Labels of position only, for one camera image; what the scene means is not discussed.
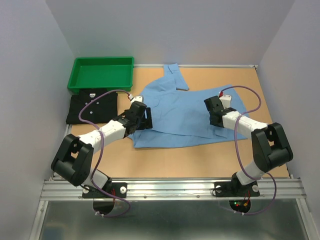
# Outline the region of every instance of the green plastic bin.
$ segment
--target green plastic bin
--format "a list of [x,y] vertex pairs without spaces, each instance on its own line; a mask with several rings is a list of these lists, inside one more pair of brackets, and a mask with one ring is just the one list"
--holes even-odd
[[78,57],[73,64],[68,89],[76,94],[80,89],[131,91],[133,72],[132,56]]

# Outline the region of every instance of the tan tabletop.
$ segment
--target tan tabletop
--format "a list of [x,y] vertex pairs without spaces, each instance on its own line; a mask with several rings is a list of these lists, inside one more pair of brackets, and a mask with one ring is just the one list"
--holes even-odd
[[[254,68],[180,68],[190,91],[216,88],[223,85],[245,85],[258,92],[262,106],[249,116],[257,121],[271,123],[269,110]],[[162,68],[134,68],[132,95],[141,93],[150,82],[163,77]],[[247,110],[258,105],[257,97],[246,89],[237,89]],[[130,107],[124,93],[118,94],[118,113]],[[75,136],[94,130],[91,125],[74,125]],[[253,159],[250,139],[238,141],[243,165]],[[97,163],[99,152],[93,156]],[[98,168],[113,178],[221,178],[231,177],[240,170],[233,141],[182,148],[137,148],[129,138],[111,143],[104,148]],[[275,177],[288,177],[285,165],[271,171]]]

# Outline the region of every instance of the blue cloth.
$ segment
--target blue cloth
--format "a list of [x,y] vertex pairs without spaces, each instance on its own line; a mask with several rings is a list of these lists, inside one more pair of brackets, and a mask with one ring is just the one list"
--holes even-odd
[[[164,66],[164,76],[148,84],[140,95],[151,108],[152,129],[138,130],[130,137],[135,148],[181,148],[234,140],[234,131],[210,125],[204,100],[229,87],[225,85],[201,91],[188,90],[178,64]],[[231,107],[246,108],[234,89]],[[238,139],[245,137],[238,134]]]

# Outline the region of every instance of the folded fabric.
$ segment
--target folded fabric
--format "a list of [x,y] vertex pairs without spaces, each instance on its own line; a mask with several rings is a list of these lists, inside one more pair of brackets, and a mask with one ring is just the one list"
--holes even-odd
[[[92,88],[81,89],[78,95],[72,95],[70,100],[69,113],[66,117],[66,124],[83,124],[79,120],[79,113],[91,100],[107,92],[107,89]],[[118,115],[117,110],[118,94],[112,92],[91,104],[82,113],[82,118],[94,124],[108,123]]]
[[[141,95],[151,108],[152,129],[136,131],[131,138],[135,148],[181,148],[232,141],[234,131],[210,125],[204,100],[216,96],[230,85],[201,91],[188,90],[177,64],[164,66],[164,77],[148,84]],[[246,108],[234,89],[231,107],[239,112]]]

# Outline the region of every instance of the white wall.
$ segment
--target white wall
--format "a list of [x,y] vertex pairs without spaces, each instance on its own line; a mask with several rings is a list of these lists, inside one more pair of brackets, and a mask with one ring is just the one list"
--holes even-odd
[[258,66],[270,114],[281,123],[320,230],[320,1],[296,0]]
[[0,238],[29,238],[74,56],[44,0],[0,1]]
[[46,0],[76,57],[258,64],[294,0]]

